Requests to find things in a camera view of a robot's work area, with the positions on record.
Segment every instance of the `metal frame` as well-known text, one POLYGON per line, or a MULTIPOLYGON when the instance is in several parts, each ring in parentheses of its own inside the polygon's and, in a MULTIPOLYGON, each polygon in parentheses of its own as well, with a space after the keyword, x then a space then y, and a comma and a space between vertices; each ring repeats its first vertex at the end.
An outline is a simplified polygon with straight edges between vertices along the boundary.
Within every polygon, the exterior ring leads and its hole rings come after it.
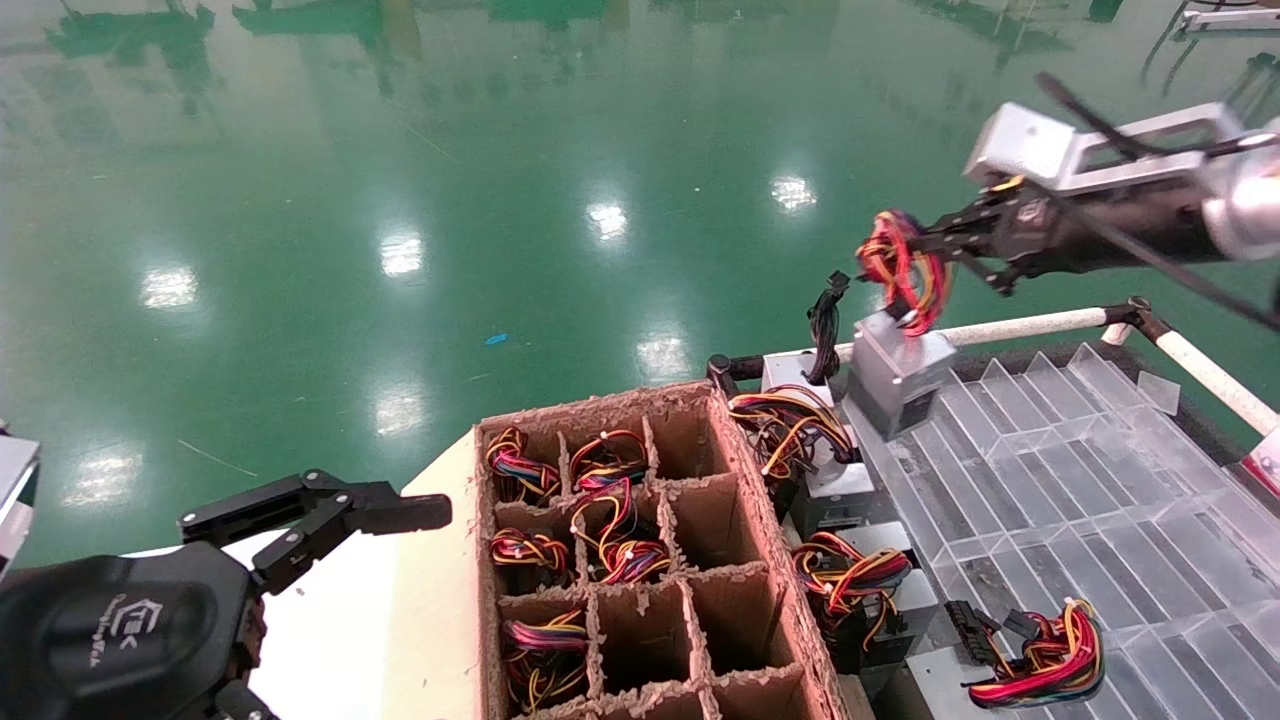
MULTIPOLYGON (((1124 305, 1110 307, 1084 307, 936 332, 943 334, 952 345, 966 346, 1085 328, 1107 328, 1102 337, 1112 345, 1121 345, 1132 331, 1138 331, 1258 434, 1267 437, 1280 430, 1280 414, 1213 363, 1181 333, 1169 327, 1152 311, 1151 302, 1142 297, 1132 297, 1124 305), (1115 325, 1128 327, 1130 331, 1117 331, 1114 329, 1115 325)), ((847 363, 852 354, 852 343, 837 345, 836 354, 842 363, 847 363)), ((763 368, 762 355, 735 359, 713 355, 707 361, 707 377, 726 393, 737 395, 736 382, 759 379, 763 368)))
POLYGON ((1181 32, 1221 29, 1280 29, 1280 9, 1248 8, 1244 10, 1184 10, 1181 32))
MULTIPOLYGON (((1208 129, 1215 142, 1244 135, 1244 124, 1230 108, 1208 102, 1137 120, 1117 129, 1137 140, 1155 140, 1189 129, 1208 129)), ((1140 184, 1172 177, 1189 177, 1213 195, 1220 195, 1217 173, 1204 152, 1190 150, 1085 170, 1089 156, 1111 143, 1098 132, 1076 132, 1018 105, 1005 102, 987 120, 964 174, 984 184, 991 176, 1032 176, 1062 195, 1080 195, 1140 184)))

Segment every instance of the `black connector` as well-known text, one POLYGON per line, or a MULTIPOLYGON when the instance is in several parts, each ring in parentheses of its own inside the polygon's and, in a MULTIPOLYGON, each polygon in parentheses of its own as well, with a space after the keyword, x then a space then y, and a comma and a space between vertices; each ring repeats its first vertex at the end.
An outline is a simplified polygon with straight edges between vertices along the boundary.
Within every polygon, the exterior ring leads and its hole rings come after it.
POLYGON ((951 624, 955 625, 956 633, 960 634, 960 642, 964 643, 970 660, 989 666, 1000 662, 1000 653, 991 643, 991 633, 998 630, 1000 625, 991 616, 975 610, 963 600, 951 600, 942 606, 946 609, 951 624))
POLYGON ((1005 626, 1029 641, 1039 637, 1039 624, 1021 610, 1010 610, 1009 618, 1005 618, 1005 626))
POLYGON ((773 515, 778 523, 791 511, 791 503, 795 502, 797 495, 800 495, 800 486, 794 479, 782 480, 769 491, 773 501, 773 515))

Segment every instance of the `cardboard divider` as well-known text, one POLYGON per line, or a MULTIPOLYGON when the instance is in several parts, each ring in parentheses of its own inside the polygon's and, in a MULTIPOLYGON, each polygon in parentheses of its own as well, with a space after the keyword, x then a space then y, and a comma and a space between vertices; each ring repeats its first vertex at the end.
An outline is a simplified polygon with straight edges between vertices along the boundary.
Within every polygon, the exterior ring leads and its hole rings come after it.
MULTIPOLYGON (((530 594, 552 587, 568 587, 577 582, 577 544, 581 541, 570 532, 570 507, 532 507, 525 503, 506 502, 494 509, 494 533, 504 528, 515 528, 527 534, 543 533, 564 543, 568 548, 567 582, 557 585, 549 573, 532 565, 498 565, 490 555, 489 564, 497 574, 495 588, 504 596, 530 594)), ((493 539, 493 533, 485 538, 493 539)))
POLYGON ((735 673, 712 687, 724 720, 810 720, 819 717, 804 688, 804 667, 778 673, 735 673))
POLYGON ((705 478, 728 471, 724 451, 712 432, 710 397, 648 414, 659 479, 705 478))
MULTIPOLYGON (((611 488, 608 496, 622 498, 623 488, 611 488)), ((676 548, 671 544, 669 530, 663 532, 662 525, 658 521, 658 493, 649 486, 636 486, 631 488, 631 503, 639 514, 641 527, 646 530, 646 536, 653 536, 667 546, 667 552, 672 557, 676 557, 676 548)), ((573 506, 567 507, 570 515, 572 516, 573 506)), ((598 536, 600 529, 604 528, 605 523, 613 516, 613 505, 607 502, 591 502, 582 510, 579 527, 575 534, 588 533, 593 539, 598 536)), ((622 529, 627 529, 631 525, 628 523, 622 524, 622 529)), ((600 578, 602 564, 599 552, 586 541, 577 538, 579 544, 582 546, 582 552, 580 553, 581 564, 577 566, 579 577, 582 582, 591 583, 600 578)), ((666 577, 668 571, 662 571, 655 577, 652 577, 649 582, 657 582, 666 577)))
MULTIPOLYGON (((530 624, 544 624, 549 620, 563 615, 573 609, 584 610, 581 621, 586 623, 589 611, 588 597, 581 592, 561 591, 554 593, 541 593, 522 597, 507 597, 498 602, 498 618, 499 623, 518 621, 530 624)), ((507 655, 507 648, 502 647, 503 656, 507 655)), ((502 689, 504 700, 504 711, 500 717, 515 717, 521 715, 520 703, 511 698, 511 693, 507 692, 507 675, 506 665, 503 666, 502 675, 502 689)), ((581 692, 571 698, 566 698, 554 706, 539 707, 538 712, 541 714, 547 710, 557 710, 556 715, 564 716, 572 715, 570 707, 584 706, 588 697, 588 683, 581 683, 581 692)))
POLYGON ((782 597, 771 585, 763 564, 750 570, 726 568, 692 575, 686 582, 717 675, 795 662, 780 629, 782 597))
POLYGON ((600 720, 703 720, 703 702, 698 691, 669 683, 669 688, 654 688, 648 697, 628 696, 607 698, 600 720))
POLYGON ((736 475, 667 483, 662 492, 671 502, 676 546, 689 565, 709 570, 763 560, 736 475))
MULTIPOLYGON (((484 466, 484 482, 489 483, 490 487, 494 488, 498 487, 497 486, 498 478, 493 471, 493 468, 490 468, 489 462, 486 461, 486 456, 489 452, 489 443, 492 443, 494 438, 502 434, 503 430, 511 427, 517 428, 518 430, 529 436, 529 443, 525 446, 526 457, 531 460, 538 460, 539 462, 547 462, 548 465, 559 470, 561 489, 553 496, 553 500, 561 497, 564 492, 563 487, 564 469, 561 464, 561 454, 562 454, 561 438, 559 433, 557 432, 557 428, 545 423, 524 423, 524 424, 494 423, 490 427, 483 428, 481 446, 479 450, 480 450, 480 462, 484 466)), ((503 496, 500 493, 494 492, 493 497, 494 501, 507 505, 507 502, 503 502, 502 500, 503 496)), ((517 502, 521 502, 524 505, 534 505, 534 502, 529 501, 517 501, 517 502)))
POLYGON ((689 679, 692 643, 675 583, 602 587, 595 600, 605 693, 689 679))

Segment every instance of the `wire harness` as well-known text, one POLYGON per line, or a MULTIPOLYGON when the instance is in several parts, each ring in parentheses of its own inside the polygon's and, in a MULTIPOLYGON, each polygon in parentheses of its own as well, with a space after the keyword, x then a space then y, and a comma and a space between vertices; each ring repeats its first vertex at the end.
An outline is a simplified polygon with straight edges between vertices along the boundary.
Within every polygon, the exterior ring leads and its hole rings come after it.
POLYGON ((622 480, 639 483, 648 469, 644 439, 631 430, 602 432, 570 460, 576 491, 600 491, 622 480))
MULTIPOLYGON (((1057 618, 1024 612, 1005 625, 1027 638, 1023 656, 1007 661, 996 651, 996 676, 966 685, 969 700, 978 707, 1037 707, 1088 700, 1102 687, 1102 630, 1088 601, 1069 597, 1057 618)), ((987 635, 992 635, 989 628, 987 635)))
POLYGON ((489 443, 485 461, 498 479, 498 498, 547 505, 559 491, 559 470, 525 455, 529 434, 507 428, 489 443))
POLYGON ((769 483, 796 479, 804 470, 815 471, 818 441, 831 445, 837 462, 861 459, 835 413, 804 386, 785 384, 768 392, 737 395, 728 401, 728 414, 748 432, 763 462, 760 474, 769 483))
POLYGON ((827 278, 827 290, 809 309, 809 334, 813 337, 813 369, 804 373, 809 384, 822 386, 840 370, 840 357, 836 355, 836 340, 840 329, 840 307, 837 304, 849 290, 849 275, 836 270, 827 278))
POLYGON ((909 249, 923 231, 901 210, 877 213, 870 237, 858 249, 859 279, 884 287, 884 305, 905 304, 902 331, 919 337, 942 315, 951 296, 951 266, 936 255, 909 249))
POLYGON ((897 615, 893 593, 911 573, 911 560, 901 550, 887 547, 863 555, 836 534, 814 533, 809 542, 791 551, 791 565, 812 600, 810 606, 822 630, 823 641, 833 660, 845 656, 850 648, 841 626, 859 610, 878 610, 860 647, 868 652, 872 638, 897 615))
POLYGON ((593 569, 593 579, 607 585, 640 583, 657 579, 671 568, 671 555, 659 541, 658 530, 646 523, 631 497, 631 480, 622 480, 622 497, 604 488, 579 503, 573 511, 570 532, 582 538, 600 560, 600 568, 593 569), (588 509, 607 506, 609 515, 598 533, 588 528, 588 509))
POLYGON ((532 570, 530 591, 543 584, 563 587, 571 577, 568 546, 545 533, 503 528, 489 541, 489 555, 494 565, 532 570))
POLYGON ((502 624, 507 689, 522 712, 581 694, 586 683, 585 618, 582 609, 575 609, 543 625, 502 624))

